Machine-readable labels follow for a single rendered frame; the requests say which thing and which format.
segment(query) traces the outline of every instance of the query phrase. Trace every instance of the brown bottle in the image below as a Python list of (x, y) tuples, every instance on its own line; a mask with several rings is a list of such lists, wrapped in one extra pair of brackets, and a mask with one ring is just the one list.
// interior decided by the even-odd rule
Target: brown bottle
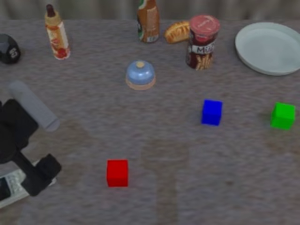
[(137, 11), (138, 36), (145, 43), (153, 43), (159, 37), (159, 12), (155, 0), (140, 0)]

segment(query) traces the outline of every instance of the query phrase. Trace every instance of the red canister lid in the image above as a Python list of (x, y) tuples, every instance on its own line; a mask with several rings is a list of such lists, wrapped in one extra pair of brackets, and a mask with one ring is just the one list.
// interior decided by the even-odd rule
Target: red canister lid
[(195, 34), (213, 35), (220, 29), (220, 22), (211, 15), (197, 15), (190, 21), (190, 28)]

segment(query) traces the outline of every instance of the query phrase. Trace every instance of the cube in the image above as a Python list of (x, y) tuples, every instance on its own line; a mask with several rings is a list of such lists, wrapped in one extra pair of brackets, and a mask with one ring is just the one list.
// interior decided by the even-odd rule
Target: cube
[(289, 130), (295, 119), (296, 107), (294, 105), (276, 102), (271, 115), (271, 127)]
[(106, 181), (108, 187), (128, 187), (128, 161), (109, 159), (106, 163)]
[(219, 126), (222, 118), (223, 103), (206, 99), (202, 109), (202, 124)]

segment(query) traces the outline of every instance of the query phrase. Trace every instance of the green cube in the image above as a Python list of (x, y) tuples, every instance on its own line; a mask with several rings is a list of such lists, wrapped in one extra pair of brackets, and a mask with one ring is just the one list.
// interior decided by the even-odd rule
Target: green cube
[(271, 127), (288, 130), (296, 119), (296, 107), (276, 102), (271, 115)]

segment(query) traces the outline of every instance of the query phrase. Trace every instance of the blue cube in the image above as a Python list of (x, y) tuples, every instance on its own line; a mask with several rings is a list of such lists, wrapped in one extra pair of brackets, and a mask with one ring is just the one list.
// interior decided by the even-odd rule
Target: blue cube
[(222, 118), (223, 103), (206, 99), (202, 109), (202, 124), (219, 126)]

